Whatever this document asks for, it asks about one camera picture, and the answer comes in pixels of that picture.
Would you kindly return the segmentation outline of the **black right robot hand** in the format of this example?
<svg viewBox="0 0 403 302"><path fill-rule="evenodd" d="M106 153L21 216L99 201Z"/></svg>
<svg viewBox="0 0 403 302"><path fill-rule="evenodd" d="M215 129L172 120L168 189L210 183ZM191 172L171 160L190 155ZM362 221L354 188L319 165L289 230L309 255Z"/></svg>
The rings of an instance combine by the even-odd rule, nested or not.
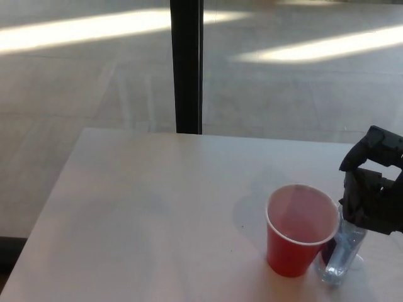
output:
<svg viewBox="0 0 403 302"><path fill-rule="evenodd" d="M361 168L366 161L402 168L402 137L378 126L346 154L340 171L345 173L339 200L343 218L356 227L390 235L402 232L402 174L389 180L382 173Z"/></svg>

